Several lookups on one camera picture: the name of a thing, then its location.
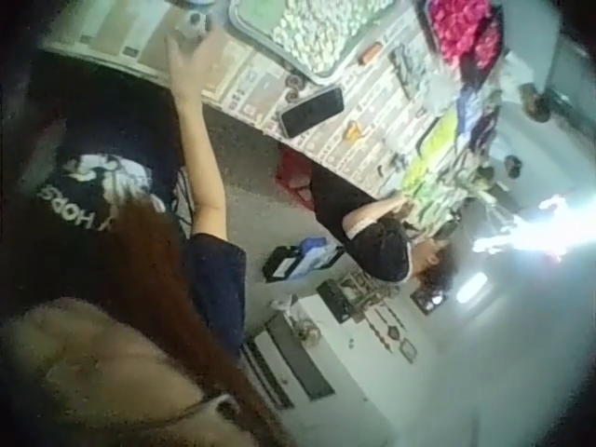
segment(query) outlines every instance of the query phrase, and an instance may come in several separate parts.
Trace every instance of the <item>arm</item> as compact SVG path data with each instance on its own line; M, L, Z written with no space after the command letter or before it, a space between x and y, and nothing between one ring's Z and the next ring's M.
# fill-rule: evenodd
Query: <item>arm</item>
M227 240L225 191L203 117L201 93L224 49L224 31L214 28L190 53L168 40L170 89L180 121L184 162L196 205L192 234Z
M385 216L391 211L398 210L407 203L405 196L395 196L378 200L348 213L343 220L344 231L353 238L364 228Z
M184 162L196 204L192 234L207 233L227 240L224 182L211 147L202 104L179 108L178 117Z

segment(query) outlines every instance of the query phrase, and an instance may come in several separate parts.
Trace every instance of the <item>person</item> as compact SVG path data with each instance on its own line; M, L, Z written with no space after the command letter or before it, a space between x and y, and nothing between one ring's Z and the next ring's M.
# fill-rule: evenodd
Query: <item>person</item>
M190 238L169 208L176 146L150 120L154 90L107 69L62 103L56 168L7 202L0 396L24 428L18 445L292 445L237 366L246 254L227 241L200 100L222 33L191 54L168 42Z
M433 291L451 288L456 270L452 247L432 237L411 242L413 227L401 222L412 210L404 196L375 200L317 164L310 190L317 221L366 273L389 282L418 277Z

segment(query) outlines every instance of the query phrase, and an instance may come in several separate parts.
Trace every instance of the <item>gray tray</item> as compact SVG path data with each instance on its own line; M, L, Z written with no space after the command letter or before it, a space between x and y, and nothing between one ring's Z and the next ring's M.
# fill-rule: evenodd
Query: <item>gray tray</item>
M276 44L270 36L245 22L238 14L238 6L241 1L231 0L230 2L228 14L232 25L244 35L275 53L315 84L321 86L337 81L343 74L344 69L355 60L359 53L371 45L393 23L398 16L397 11L400 6L407 3L406 0L395 0L393 5L379 12L377 17L371 20L368 25L362 27L360 32L348 41L344 51L342 51L342 56L329 71L313 73L307 66L294 58L292 54Z

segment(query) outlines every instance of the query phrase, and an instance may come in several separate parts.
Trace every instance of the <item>newspaper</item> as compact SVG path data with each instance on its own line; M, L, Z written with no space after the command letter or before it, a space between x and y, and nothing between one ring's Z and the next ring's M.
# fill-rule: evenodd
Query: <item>newspaper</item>
M193 12L164 0L78 0L55 20L42 47L78 59L111 66L159 85L168 82L166 37L188 26ZM260 129L379 196L395 155L410 155L435 117L420 102L409 101L386 56L400 42L428 53L413 7L384 32L384 53L370 66L349 67L339 81L345 112L293 140L283 137L278 110L287 105L288 71L247 41L226 35L221 62L214 68L206 102ZM301 97L317 90L307 84ZM363 137L350 143L348 123L357 122Z

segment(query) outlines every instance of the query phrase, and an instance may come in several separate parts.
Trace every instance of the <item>black phone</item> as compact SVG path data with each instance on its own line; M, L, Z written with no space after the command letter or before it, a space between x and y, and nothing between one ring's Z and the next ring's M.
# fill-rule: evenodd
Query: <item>black phone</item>
M343 111L342 88L328 86L279 112L279 124L286 137L294 138Z

